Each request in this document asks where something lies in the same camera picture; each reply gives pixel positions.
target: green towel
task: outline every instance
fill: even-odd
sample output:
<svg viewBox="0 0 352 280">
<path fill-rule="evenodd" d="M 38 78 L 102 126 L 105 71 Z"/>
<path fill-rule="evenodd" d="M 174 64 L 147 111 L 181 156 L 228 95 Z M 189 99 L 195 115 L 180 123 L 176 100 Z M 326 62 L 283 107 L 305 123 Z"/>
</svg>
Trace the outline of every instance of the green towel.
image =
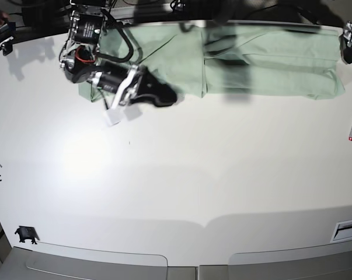
<svg viewBox="0 0 352 280">
<path fill-rule="evenodd" d="M 135 52 L 131 63 L 146 65 L 177 93 L 246 93 L 330 99 L 344 92 L 336 75 L 339 37 L 313 27 L 178 24 L 126 28 Z M 119 57 L 128 52 L 116 30 L 100 39 L 100 51 Z M 100 94 L 86 84 L 80 95 Z"/>
</svg>

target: red cable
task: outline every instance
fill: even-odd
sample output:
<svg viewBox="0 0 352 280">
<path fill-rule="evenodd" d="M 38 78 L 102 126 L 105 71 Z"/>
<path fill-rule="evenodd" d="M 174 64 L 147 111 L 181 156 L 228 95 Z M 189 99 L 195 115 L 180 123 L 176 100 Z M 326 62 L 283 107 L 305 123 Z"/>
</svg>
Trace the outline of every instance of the red cable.
<svg viewBox="0 0 352 280">
<path fill-rule="evenodd" d="M 76 54 L 75 54 L 76 58 L 77 58 L 78 60 L 80 60 L 81 62 L 83 62 L 83 63 L 94 63 L 94 62 L 95 62 L 95 59 L 94 59 L 94 60 L 86 60 L 86 59 L 82 59 L 82 58 L 78 55 L 78 51 L 80 50 L 80 48 L 81 48 L 81 46 L 79 46 L 79 47 L 77 48 L 77 50 L 76 50 Z"/>
</svg>

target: white tabletop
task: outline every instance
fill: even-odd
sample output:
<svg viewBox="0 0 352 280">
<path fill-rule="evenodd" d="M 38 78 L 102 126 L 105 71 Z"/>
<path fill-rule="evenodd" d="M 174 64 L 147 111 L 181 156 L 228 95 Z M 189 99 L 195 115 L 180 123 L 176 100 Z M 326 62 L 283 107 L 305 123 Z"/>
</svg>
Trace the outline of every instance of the white tabletop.
<svg viewBox="0 0 352 280">
<path fill-rule="evenodd" d="M 352 206 L 352 65 L 340 63 L 346 93 L 332 100 L 187 95 L 133 106 L 132 120 L 107 128 L 103 104 L 59 69 L 65 38 L 0 55 L 0 221 L 11 245 L 37 250 L 13 234 L 33 226 L 45 243 L 181 266 L 329 242 L 338 221 L 323 223 L 322 211 Z M 326 233 L 291 238 L 301 217 Z"/>
</svg>

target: folded fabric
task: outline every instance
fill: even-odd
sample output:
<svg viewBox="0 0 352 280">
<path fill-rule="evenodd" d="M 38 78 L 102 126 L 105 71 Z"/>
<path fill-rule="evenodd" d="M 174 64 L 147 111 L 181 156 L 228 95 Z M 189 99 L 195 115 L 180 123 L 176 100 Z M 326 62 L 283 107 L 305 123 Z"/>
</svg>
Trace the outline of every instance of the folded fabric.
<svg viewBox="0 0 352 280">
<path fill-rule="evenodd" d="M 315 27 L 165 24 L 126 28 L 135 51 L 130 63 L 146 65 L 176 92 L 246 93 L 330 99 L 344 92 L 336 75 L 339 37 Z M 116 30 L 100 39 L 100 51 L 124 57 L 126 43 Z M 100 93 L 80 85 L 96 101 Z"/>
</svg>

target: black clamp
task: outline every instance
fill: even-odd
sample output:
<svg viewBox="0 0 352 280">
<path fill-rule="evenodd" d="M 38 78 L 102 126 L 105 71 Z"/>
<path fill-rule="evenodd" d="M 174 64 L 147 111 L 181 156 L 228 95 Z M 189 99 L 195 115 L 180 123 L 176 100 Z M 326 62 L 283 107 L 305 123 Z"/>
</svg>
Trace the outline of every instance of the black clamp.
<svg viewBox="0 0 352 280">
<path fill-rule="evenodd" d="M 3 18 L 2 20 L 5 24 L 0 27 L 0 51 L 6 56 L 13 51 L 12 40 L 15 35 L 12 29 L 15 29 L 15 25 L 10 23 L 8 19 Z"/>
<path fill-rule="evenodd" d="M 19 235 L 21 243 L 25 243 L 25 240 L 30 239 L 32 244 L 37 244 L 36 239 L 40 240 L 36 230 L 31 226 L 19 226 L 15 231 L 15 234 Z"/>
</svg>

